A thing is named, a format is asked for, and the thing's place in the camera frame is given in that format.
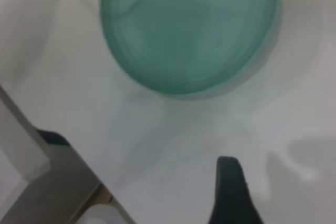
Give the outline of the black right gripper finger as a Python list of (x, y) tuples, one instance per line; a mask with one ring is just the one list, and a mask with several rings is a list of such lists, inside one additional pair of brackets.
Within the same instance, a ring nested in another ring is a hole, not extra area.
[(215, 203), (209, 223), (263, 223), (238, 159), (221, 156), (216, 164)]

